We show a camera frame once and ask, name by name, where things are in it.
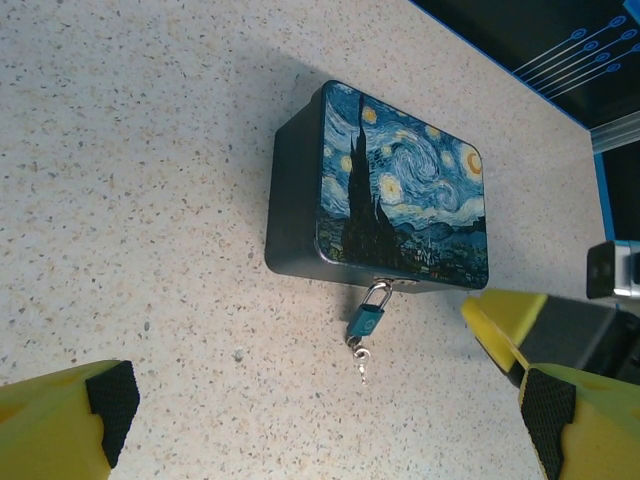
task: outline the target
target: key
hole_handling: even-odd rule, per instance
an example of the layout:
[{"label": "key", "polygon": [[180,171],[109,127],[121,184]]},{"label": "key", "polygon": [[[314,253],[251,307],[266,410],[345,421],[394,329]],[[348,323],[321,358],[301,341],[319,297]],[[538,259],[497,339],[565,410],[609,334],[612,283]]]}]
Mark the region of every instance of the key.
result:
[{"label": "key", "polygon": [[371,352],[364,347],[358,347],[355,352],[353,352],[353,358],[356,361],[356,365],[358,366],[358,371],[360,372],[360,377],[362,378],[362,385],[367,384],[367,365],[369,364],[369,360],[371,359]]}]

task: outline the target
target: crescent moon painting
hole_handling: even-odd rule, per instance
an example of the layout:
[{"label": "crescent moon painting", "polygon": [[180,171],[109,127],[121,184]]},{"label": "crescent moon painting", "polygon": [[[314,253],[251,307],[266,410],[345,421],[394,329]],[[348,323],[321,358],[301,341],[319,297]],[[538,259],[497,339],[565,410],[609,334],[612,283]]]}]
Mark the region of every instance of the crescent moon painting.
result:
[{"label": "crescent moon painting", "polygon": [[335,262],[482,288],[482,159],[468,143],[339,82],[324,88],[318,247]]}]

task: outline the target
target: speckled countertop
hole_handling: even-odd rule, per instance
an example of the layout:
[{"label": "speckled countertop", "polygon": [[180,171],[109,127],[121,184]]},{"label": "speckled countertop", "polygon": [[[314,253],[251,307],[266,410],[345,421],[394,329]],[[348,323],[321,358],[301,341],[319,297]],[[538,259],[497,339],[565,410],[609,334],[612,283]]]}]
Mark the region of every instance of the speckled countertop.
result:
[{"label": "speckled countertop", "polygon": [[395,295],[360,387],[363,290],[265,266],[272,143],[328,78],[464,138],[490,284],[580,298],[586,131],[405,0],[9,0],[0,57],[0,384],[131,359],[113,479],[541,478],[465,293]]}]

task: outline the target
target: padlock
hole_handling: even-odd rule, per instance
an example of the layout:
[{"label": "padlock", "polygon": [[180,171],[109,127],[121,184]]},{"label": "padlock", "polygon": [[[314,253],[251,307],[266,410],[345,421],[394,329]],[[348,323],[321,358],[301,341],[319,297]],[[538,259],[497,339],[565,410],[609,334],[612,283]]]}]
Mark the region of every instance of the padlock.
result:
[{"label": "padlock", "polygon": [[[386,292],[380,304],[367,303],[376,290],[384,290]],[[347,326],[347,337],[368,337],[371,335],[382,315],[384,315],[384,306],[391,298],[392,292],[389,282],[380,281],[373,284]]]}]

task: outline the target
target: starry night painting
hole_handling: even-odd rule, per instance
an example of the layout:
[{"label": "starry night painting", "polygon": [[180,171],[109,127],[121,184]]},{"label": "starry night painting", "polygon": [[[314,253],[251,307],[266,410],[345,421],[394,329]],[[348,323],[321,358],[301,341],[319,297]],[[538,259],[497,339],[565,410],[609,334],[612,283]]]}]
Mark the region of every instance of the starry night painting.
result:
[{"label": "starry night painting", "polygon": [[323,255],[484,287],[487,235],[476,149],[342,83],[324,91],[317,224]]}]

